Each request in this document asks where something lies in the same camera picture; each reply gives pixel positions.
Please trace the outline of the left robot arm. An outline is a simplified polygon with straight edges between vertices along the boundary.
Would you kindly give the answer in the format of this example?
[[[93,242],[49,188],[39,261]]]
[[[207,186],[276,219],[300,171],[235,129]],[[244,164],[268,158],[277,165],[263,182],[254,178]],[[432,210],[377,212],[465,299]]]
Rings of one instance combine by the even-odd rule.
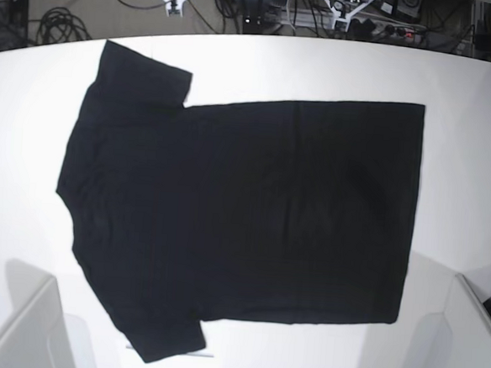
[[[324,4],[329,7],[328,17],[329,21],[325,24],[325,27],[329,27],[330,30],[336,31],[341,29],[347,32],[351,21],[355,16],[362,12],[365,8],[368,8],[376,0],[323,0]]]

